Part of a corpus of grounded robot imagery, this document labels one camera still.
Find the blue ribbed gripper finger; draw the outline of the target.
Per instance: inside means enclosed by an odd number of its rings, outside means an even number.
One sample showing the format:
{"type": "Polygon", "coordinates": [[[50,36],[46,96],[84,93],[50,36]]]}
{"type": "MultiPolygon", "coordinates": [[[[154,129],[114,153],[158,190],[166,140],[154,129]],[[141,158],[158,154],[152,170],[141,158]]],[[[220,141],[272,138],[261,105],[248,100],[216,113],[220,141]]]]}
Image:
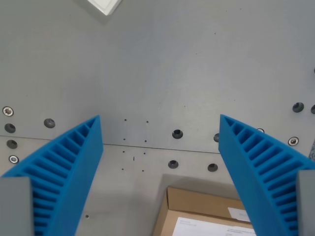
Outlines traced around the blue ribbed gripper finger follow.
{"type": "Polygon", "coordinates": [[[296,180],[315,163],[277,139],[220,116],[219,152],[258,236],[297,236],[296,180]]]}
{"type": "Polygon", "coordinates": [[[101,122],[95,116],[4,173],[31,182],[34,235],[75,235],[102,154],[101,122]]]}

